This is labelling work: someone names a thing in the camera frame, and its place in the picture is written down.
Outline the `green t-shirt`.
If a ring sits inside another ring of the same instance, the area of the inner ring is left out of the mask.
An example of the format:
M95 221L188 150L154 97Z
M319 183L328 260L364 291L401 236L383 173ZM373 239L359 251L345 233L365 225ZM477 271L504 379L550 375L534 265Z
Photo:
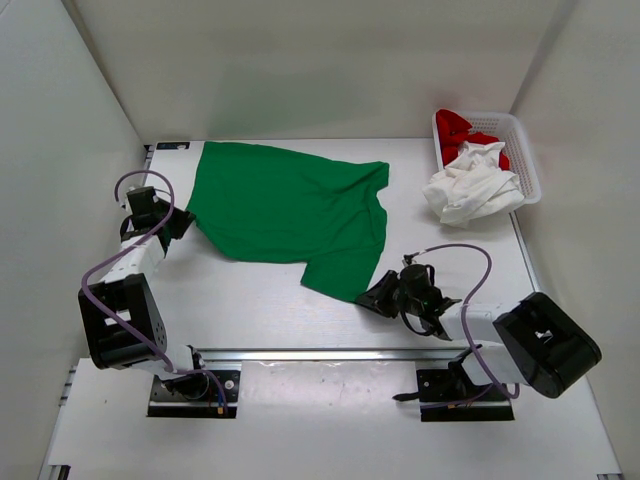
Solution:
M207 142L188 210L232 260L305 266L301 284L354 302L386 242L386 162L354 164L282 148Z

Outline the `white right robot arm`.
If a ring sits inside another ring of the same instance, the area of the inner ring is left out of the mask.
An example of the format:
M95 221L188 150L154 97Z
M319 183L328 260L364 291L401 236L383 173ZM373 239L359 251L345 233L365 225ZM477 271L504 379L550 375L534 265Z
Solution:
M414 316L418 335L470 342L449 367L450 390L460 399L476 397L494 380L557 398L602 360L596 342L542 292L507 308L446 297L434 281L432 266L409 265L387 272L356 304L406 326Z

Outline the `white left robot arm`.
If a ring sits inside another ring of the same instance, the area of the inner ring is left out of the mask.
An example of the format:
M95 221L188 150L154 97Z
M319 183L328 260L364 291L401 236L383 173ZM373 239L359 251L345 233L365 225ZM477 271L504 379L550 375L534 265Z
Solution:
M152 187L135 189L124 202L129 216L121 224L121 255L96 283L78 292L91 359L97 368L145 370L188 400L206 395L210 377L201 356L186 345L171 346L149 280L173 240L195 219L172 207Z

